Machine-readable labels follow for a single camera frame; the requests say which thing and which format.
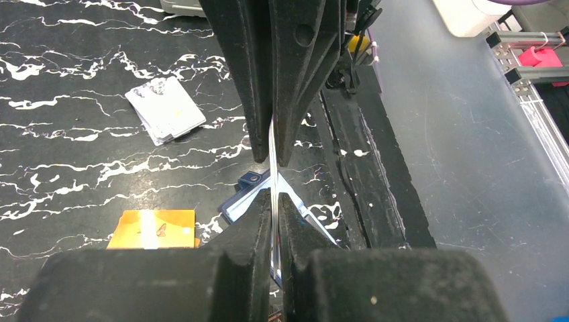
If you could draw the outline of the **navy blue card holder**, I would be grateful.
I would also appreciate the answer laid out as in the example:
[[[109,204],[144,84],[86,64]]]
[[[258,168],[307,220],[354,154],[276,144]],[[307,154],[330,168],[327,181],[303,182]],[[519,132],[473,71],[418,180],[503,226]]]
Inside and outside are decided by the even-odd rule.
[[[286,194],[289,196],[299,215],[318,231],[320,231],[327,239],[332,243],[337,245],[337,241],[334,240],[330,232],[326,230],[324,225],[320,222],[317,216],[310,210],[308,206],[303,202],[300,196],[294,191],[292,186],[284,179],[284,177],[279,174],[277,190],[280,194]],[[256,200],[257,195],[264,190],[268,191],[268,197],[266,201],[268,203],[268,214],[272,216],[272,178],[270,175],[270,170],[263,173],[257,173],[248,171],[238,178],[236,184],[236,193],[222,202],[218,207],[218,211],[224,216],[225,220],[232,224],[240,219],[245,212],[250,208],[251,204]]]

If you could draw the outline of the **orange credit card stack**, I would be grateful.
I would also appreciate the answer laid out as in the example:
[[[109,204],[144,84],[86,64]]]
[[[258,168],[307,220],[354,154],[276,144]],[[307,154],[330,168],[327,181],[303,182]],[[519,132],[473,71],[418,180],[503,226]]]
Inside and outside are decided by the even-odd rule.
[[[107,249],[196,248],[195,212],[189,210],[127,210]]]

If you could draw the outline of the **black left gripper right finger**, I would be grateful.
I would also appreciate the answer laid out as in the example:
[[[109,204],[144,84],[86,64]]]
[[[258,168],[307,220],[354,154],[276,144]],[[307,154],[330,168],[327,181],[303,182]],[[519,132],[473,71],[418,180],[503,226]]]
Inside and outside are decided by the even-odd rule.
[[[465,252],[346,250],[278,198],[287,321],[507,321],[492,281]]]

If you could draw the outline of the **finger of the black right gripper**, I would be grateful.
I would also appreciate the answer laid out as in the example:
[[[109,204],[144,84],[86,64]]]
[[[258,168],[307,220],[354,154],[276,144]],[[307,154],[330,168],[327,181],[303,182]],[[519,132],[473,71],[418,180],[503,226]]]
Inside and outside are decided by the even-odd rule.
[[[255,162],[268,157],[272,117],[272,38],[267,1],[204,0],[200,5],[217,37],[242,102]]]
[[[276,159],[288,166],[308,107],[341,51],[345,1],[270,1]]]

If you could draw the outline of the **single orange credit card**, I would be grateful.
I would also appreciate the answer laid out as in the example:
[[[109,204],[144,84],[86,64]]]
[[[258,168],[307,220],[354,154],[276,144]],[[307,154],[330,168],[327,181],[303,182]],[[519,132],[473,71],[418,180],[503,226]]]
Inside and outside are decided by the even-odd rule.
[[[278,164],[276,159],[276,144],[274,138],[274,120],[270,120],[268,132],[268,158],[270,165],[270,195],[271,195],[271,223],[272,223],[272,269],[275,282],[282,284],[280,275],[280,244],[278,231]]]

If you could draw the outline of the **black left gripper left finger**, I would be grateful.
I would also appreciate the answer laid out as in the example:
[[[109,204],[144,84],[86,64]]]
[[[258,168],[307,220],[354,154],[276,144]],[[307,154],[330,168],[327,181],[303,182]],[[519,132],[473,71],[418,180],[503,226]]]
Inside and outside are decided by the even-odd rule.
[[[271,222],[257,195],[199,248],[83,250],[50,258],[19,321],[267,321]]]

